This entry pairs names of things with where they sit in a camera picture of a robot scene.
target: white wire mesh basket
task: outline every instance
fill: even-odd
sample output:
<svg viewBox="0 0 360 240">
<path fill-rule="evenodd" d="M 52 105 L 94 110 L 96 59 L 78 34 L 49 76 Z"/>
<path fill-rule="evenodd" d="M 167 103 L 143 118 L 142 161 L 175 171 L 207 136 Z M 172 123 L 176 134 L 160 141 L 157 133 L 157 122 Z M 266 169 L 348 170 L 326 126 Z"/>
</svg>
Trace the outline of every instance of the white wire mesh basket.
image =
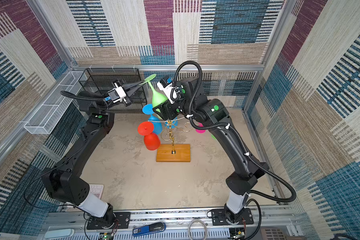
<svg viewBox="0 0 360 240">
<path fill-rule="evenodd" d="M 51 134 L 53 128 L 72 102 L 72 98 L 64 97 L 60 91 L 68 91 L 77 94 L 81 89 L 79 79 L 86 80 L 82 71 L 71 71 L 58 84 L 56 89 L 48 96 L 43 104 L 31 116 L 24 128 L 30 134 Z"/>
</svg>

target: wooden board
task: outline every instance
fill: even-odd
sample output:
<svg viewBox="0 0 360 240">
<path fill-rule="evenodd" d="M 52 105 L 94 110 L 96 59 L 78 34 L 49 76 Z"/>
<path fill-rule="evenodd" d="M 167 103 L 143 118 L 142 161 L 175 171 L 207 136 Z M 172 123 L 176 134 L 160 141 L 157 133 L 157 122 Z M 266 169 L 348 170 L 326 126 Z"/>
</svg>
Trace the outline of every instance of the wooden board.
<svg viewBox="0 0 360 240">
<path fill-rule="evenodd" d="M 156 162 L 190 162 L 191 145 L 175 144 L 176 154 L 172 154 L 172 144 L 161 144 L 157 149 Z"/>
</svg>

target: black mounting plate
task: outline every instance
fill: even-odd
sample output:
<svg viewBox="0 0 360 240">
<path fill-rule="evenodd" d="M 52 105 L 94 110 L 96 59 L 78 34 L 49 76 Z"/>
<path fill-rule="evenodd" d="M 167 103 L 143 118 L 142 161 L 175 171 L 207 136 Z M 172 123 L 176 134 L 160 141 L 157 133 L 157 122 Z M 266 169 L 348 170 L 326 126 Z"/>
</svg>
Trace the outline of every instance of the black mounting plate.
<svg viewBox="0 0 360 240">
<path fill-rule="evenodd" d="M 129 226 L 129 220 L 130 220 L 130 212 L 114 212 L 116 219 L 119 220 L 119 229 L 125 229 Z M 103 229 L 101 225 L 98 225 L 93 219 L 90 217 L 88 224 L 87 224 L 87 230 L 99 230 Z"/>
<path fill-rule="evenodd" d="M 212 209 L 211 214 L 212 214 L 213 226 L 230 225 L 226 221 L 226 216 L 225 216 L 225 210 L 224 209 Z M 252 212 L 250 211 L 249 208 L 244 209 L 241 216 L 244 218 L 244 221 L 245 221 L 246 224 L 253 224 L 254 223 Z"/>
</svg>

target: coiled white cable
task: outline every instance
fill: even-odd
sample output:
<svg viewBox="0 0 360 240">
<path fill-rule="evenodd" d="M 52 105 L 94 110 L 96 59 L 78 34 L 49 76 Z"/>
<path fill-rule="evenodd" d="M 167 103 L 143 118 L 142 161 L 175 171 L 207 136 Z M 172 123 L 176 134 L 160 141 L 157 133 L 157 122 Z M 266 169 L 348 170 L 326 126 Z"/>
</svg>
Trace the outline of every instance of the coiled white cable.
<svg viewBox="0 0 360 240">
<path fill-rule="evenodd" d="M 188 236 L 189 236 L 189 238 L 190 238 L 191 240 L 194 240 L 194 239 L 192 238 L 192 235 L 191 235 L 191 226 L 192 226 L 192 224 L 194 224 L 194 223 L 196 223 L 196 222 L 201 223 L 201 225 L 204 227 L 205 233 L 204 233 L 204 238 L 203 238 L 202 240 L 205 240 L 206 237 L 207 237 L 208 231 L 206 230 L 206 225 L 205 225 L 205 223 L 204 223 L 203 221 L 201 221 L 200 219 L 193 219 L 193 220 L 191 221 L 191 223 L 189 224 L 189 227 L 188 227 Z"/>
</svg>

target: black mesh rack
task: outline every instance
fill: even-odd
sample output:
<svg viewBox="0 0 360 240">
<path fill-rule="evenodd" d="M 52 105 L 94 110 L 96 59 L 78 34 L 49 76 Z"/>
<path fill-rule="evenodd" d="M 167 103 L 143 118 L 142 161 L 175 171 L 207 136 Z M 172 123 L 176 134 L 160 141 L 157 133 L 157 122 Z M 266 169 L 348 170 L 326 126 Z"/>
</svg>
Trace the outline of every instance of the black mesh rack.
<svg viewBox="0 0 360 240">
<path fill-rule="evenodd" d="M 86 81 L 80 80 L 79 83 L 86 91 L 94 93 L 107 93 L 115 86 L 112 81 L 116 79 L 124 79 L 125 83 L 136 83 L 141 81 L 139 70 L 134 68 L 87 68 L 83 72 L 87 79 Z M 142 113 L 143 107 L 147 104 L 143 88 L 139 89 L 133 96 L 133 103 L 128 107 L 124 104 L 118 104 L 111 107 L 111 113 Z"/>
</svg>

